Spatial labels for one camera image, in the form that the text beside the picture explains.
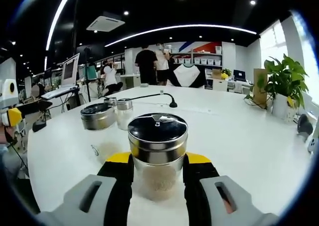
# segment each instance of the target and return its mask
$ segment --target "potted plant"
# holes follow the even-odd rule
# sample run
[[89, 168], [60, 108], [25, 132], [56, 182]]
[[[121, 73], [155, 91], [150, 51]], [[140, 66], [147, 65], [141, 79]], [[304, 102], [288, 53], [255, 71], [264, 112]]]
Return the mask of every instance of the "potted plant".
[[223, 80], [229, 78], [230, 76], [231, 76], [231, 71], [229, 69], [224, 68], [224, 69], [221, 70], [221, 78]]
[[305, 84], [307, 76], [304, 68], [299, 62], [294, 61], [284, 54], [284, 59], [280, 62], [266, 60], [264, 63], [268, 74], [268, 81], [262, 86], [264, 81], [258, 81], [259, 87], [264, 87], [265, 91], [274, 99], [273, 115], [285, 119], [289, 114], [289, 108], [297, 111], [301, 105], [305, 107], [302, 92], [308, 91]]

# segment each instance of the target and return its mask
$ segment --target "white t-shirt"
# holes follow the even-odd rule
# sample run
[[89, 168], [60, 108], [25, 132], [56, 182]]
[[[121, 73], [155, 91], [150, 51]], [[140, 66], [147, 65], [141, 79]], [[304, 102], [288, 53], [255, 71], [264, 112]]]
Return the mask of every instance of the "white t-shirt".
[[158, 59], [156, 63], [157, 70], [167, 70], [168, 69], [168, 61], [166, 60], [164, 54], [161, 50], [155, 50], [156, 57]]
[[181, 64], [174, 70], [174, 74], [182, 87], [189, 87], [196, 80], [200, 71], [195, 66], [188, 68]]
[[117, 84], [117, 81], [115, 79], [116, 70], [114, 68], [112, 68], [110, 71], [105, 71], [105, 73], [106, 73], [106, 77], [104, 80], [104, 87], [111, 84]]

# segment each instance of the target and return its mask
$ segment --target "ceiling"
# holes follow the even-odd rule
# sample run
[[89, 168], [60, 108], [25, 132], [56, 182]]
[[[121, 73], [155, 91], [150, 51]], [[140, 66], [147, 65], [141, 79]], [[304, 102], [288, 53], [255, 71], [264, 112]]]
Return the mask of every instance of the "ceiling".
[[[179, 28], [141, 35], [105, 48], [104, 45], [146, 30], [180, 24], [221, 24], [255, 31], [258, 34], [277, 19], [289, 15], [286, 0], [69, 0], [58, 20], [49, 52], [45, 51], [49, 29], [61, 0], [0, 0], [7, 10], [0, 20], [2, 59], [12, 56], [17, 62], [18, 78], [43, 72], [44, 57], [48, 67], [73, 55], [73, 27], [76, 15], [76, 47], [89, 46], [95, 59], [121, 53], [125, 47], [139, 47], [158, 41], [231, 41], [248, 46], [259, 35], [219, 28]], [[86, 28], [104, 11], [119, 15], [125, 22], [111, 32], [87, 31]]]

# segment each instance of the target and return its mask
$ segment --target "keyboard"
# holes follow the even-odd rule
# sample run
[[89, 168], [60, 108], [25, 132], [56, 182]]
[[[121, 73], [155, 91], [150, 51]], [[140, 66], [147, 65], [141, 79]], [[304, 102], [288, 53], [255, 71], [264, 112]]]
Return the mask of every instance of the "keyboard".
[[77, 88], [77, 86], [61, 87], [61, 88], [56, 89], [56, 90], [54, 90], [52, 92], [46, 93], [46, 94], [42, 95], [41, 97], [44, 98], [44, 99], [50, 100], [50, 99], [55, 98], [56, 96], [58, 96], [60, 94], [67, 93], [70, 90], [73, 90], [73, 89], [76, 89], [76, 88]]

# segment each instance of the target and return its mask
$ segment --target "air conditioner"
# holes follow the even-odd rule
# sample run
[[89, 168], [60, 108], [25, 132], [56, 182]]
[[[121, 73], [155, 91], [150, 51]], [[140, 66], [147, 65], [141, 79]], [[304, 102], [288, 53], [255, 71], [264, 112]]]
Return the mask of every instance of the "air conditioner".
[[99, 16], [96, 20], [94, 20], [89, 27], [86, 30], [90, 31], [101, 31], [101, 32], [110, 32], [113, 29], [116, 29], [117, 27], [125, 24], [125, 22], [115, 19], [115, 18], [110, 18], [110, 17], [105, 17], [105, 16]]

